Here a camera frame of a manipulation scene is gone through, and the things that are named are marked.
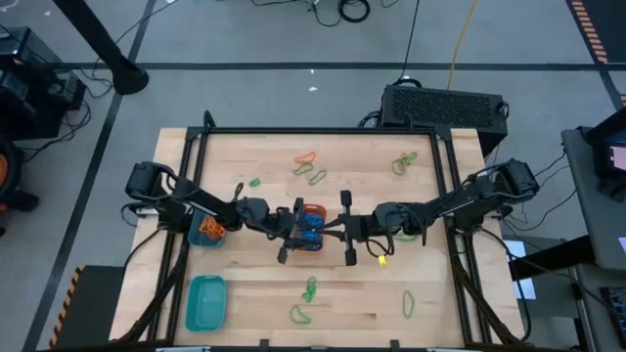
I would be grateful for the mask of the black beam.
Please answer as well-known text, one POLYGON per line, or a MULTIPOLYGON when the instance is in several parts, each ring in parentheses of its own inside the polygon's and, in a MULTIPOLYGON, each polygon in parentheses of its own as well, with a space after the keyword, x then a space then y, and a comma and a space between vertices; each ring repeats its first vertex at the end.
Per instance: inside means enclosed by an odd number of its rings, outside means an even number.
POLYGON ((589 236, 583 236, 538 252, 514 259, 509 268, 518 279, 553 273, 580 264, 596 265, 597 259, 589 236))

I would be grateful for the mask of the black keyboard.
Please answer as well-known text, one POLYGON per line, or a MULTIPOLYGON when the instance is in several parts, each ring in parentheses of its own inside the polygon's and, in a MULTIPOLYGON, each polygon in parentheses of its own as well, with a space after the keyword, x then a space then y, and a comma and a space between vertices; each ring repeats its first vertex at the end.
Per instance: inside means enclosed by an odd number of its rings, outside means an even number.
POLYGON ((626 287, 601 287, 600 291, 604 301, 612 309, 609 315, 617 338, 626 349, 626 287))

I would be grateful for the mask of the black pole stand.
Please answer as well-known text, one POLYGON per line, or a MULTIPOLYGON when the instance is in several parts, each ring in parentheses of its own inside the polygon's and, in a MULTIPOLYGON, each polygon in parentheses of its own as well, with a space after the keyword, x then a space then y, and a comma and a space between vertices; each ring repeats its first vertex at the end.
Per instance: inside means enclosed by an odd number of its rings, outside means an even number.
POLYGON ((138 93, 148 85, 148 74, 122 54, 84 0, 53 2, 112 72, 112 85, 119 95, 138 93))

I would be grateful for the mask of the grey desk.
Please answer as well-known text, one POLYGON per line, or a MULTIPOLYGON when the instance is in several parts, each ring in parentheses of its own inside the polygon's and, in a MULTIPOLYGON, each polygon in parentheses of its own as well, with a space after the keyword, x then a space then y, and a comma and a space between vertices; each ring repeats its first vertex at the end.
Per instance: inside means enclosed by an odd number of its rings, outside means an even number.
POLYGON ((626 199, 615 201, 600 192, 593 148, 582 132, 560 133, 596 262, 611 270, 626 271, 626 199))

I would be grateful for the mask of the bright teal plastic basket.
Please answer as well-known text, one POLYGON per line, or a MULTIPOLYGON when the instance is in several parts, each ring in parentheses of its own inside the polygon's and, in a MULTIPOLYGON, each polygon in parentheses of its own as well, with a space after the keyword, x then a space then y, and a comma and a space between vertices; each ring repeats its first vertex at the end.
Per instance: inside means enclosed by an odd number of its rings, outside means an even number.
POLYGON ((191 280, 185 327, 191 332, 220 330, 226 316, 227 285, 220 276, 197 276, 191 280))

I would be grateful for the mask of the black equipment cart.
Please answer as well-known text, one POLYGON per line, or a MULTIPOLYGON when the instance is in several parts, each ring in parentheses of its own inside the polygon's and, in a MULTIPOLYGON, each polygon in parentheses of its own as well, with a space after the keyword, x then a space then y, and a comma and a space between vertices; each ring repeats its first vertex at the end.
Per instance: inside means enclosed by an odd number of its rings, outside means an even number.
POLYGON ((13 141, 53 138, 79 110, 86 85, 27 26, 0 25, 0 134, 13 141))

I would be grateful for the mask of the dark teal plastic basket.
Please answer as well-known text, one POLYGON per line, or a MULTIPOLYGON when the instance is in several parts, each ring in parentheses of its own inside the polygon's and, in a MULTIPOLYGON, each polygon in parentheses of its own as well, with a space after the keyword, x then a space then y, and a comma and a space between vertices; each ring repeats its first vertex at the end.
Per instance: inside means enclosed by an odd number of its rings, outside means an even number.
POLYGON ((206 216, 206 213, 195 210, 193 219, 190 226, 190 231, 188 234, 188 242, 191 245, 201 246, 201 247, 220 247, 223 245, 225 238, 221 238, 219 240, 211 239, 207 234, 200 232, 201 223, 206 216))

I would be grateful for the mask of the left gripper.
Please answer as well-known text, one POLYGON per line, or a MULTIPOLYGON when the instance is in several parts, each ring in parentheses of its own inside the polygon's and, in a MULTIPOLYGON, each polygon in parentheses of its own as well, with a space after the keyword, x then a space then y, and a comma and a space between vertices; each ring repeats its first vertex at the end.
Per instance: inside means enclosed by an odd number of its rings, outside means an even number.
MULTIPOLYGON (((289 252, 302 247, 320 247, 320 237, 299 238, 295 235, 298 228, 298 221, 304 207, 304 199, 296 198, 292 210, 287 207, 277 207, 274 214, 276 228, 270 232, 275 238, 283 240, 283 244, 278 252, 278 262, 286 264, 289 252)), ((303 229, 322 229, 324 218, 319 214, 304 214, 300 219, 300 227, 303 229)))

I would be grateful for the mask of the black orange wheeled machine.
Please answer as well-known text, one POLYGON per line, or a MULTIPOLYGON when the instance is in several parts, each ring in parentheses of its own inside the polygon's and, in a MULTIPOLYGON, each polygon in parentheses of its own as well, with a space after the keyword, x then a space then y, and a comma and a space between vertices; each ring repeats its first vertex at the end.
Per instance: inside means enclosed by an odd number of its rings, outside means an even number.
POLYGON ((39 197, 20 190, 24 152, 0 134, 0 213, 13 209, 32 211, 39 197))

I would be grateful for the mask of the black hazard-striped floor mat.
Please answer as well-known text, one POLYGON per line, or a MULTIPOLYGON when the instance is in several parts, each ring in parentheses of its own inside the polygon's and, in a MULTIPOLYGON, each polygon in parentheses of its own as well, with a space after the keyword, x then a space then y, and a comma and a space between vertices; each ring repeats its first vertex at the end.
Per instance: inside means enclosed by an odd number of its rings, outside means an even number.
POLYGON ((626 0, 567 0, 601 64, 626 65, 626 0))
POLYGON ((109 342, 123 274, 122 267, 75 268, 48 342, 51 350, 109 342))

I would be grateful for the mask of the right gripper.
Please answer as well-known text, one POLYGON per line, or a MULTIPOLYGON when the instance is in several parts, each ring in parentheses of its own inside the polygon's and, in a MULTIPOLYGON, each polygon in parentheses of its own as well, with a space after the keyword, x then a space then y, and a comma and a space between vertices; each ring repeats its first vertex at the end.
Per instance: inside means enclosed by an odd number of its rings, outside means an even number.
POLYGON ((369 244, 369 226, 367 216, 352 215, 350 207, 352 205, 352 195, 348 190, 340 192, 340 202, 343 206, 343 212, 335 220, 324 225, 324 229, 330 229, 339 225, 344 225, 344 231, 326 231, 325 235, 336 238, 345 243, 346 250, 344 252, 345 264, 347 266, 355 266, 357 264, 357 252, 354 248, 354 242, 364 242, 368 252, 377 258, 371 251, 369 244))

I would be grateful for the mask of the orange plastic basket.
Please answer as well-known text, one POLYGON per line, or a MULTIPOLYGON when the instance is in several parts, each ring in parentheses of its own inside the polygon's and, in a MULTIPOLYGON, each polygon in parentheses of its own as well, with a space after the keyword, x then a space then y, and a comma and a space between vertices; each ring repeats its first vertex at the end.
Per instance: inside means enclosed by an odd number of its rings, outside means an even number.
MULTIPOLYGON (((300 219, 303 217, 303 215, 304 215, 306 212, 318 212, 318 213, 320 213, 320 214, 321 214, 321 215, 325 218, 325 220, 326 220, 327 210, 326 210, 326 208, 325 208, 325 207, 323 207, 322 205, 319 205, 319 204, 309 204, 309 203, 304 204, 304 207, 303 207, 303 210, 302 210, 302 214, 301 214, 300 219)), ((301 234, 302 232, 307 231, 306 229, 303 229, 303 228, 301 228, 301 227, 300 227, 300 219, 299 219, 299 221, 298 221, 298 228, 297 228, 297 232, 295 233, 295 235, 296 235, 296 236, 298 236, 299 238, 301 238, 300 234, 301 234)), ((319 234, 321 234, 321 235, 322 235, 322 237, 323 237, 323 245, 324 245, 324 236, 323 236, 323 234, 322 234, 322 230, 323 230, 323 229, 321 229, 321 230, 319 230, 319 231, 314 231, 314 232, 317 232, 317 233, 319 233, 319 234)), ((306 252, 306 253, 316 253, 316 252, 304 251, 304 250, 303 250, 303 247, 302 247, 302 248, 300 248, 300 249, 296 249, 296 251, 301 251, 301 252, 306 252)))

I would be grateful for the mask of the black perforated computer case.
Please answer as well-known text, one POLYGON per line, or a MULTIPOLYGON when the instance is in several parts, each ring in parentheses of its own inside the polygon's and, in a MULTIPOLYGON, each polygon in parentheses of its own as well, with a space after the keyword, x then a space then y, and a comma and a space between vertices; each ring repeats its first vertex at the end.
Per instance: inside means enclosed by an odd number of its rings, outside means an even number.
POLYGON ((380 112, 380 127, 474 129, 484 156, 508 135, 509 105, 500 95, 387 85, 380 112))

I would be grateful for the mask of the black monitor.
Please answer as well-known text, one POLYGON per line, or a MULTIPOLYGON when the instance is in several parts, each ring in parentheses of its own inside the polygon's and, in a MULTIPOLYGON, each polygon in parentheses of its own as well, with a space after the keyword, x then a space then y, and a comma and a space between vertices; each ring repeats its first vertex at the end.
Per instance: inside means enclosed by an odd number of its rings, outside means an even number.
POLYGON ((584 133, 593 149, 599 191, 617 202, 626 200, 626 107, 584 133))

